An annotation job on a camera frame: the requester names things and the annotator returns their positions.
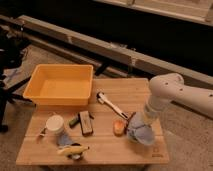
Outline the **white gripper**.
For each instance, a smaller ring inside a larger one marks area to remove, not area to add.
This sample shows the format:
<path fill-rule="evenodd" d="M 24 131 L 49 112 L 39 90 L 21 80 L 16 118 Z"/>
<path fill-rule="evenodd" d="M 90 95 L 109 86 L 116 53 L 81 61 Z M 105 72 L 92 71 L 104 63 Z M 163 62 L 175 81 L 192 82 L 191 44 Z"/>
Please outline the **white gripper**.
<path fill-rule="evenodd" d="M 136 112 L 134 127 L 152 129 L 152 124 L 155 120 L 156 120 L 156 117 L 149 117 L 146 113 Z"/>

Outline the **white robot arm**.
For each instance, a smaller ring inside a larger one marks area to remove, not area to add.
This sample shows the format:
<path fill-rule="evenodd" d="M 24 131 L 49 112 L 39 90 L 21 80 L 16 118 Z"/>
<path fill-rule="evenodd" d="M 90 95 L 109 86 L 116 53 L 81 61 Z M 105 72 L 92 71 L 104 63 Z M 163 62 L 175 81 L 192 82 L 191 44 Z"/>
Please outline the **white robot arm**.
<path fill-rule="evenodd" d="M 187 86 L 178 73 L 158 75 L 149 81 L 150 96 L 131 122 L 135 128 L 150 126 L 172 101 L 203 114 L 213 114 L 213 89 Z"/>

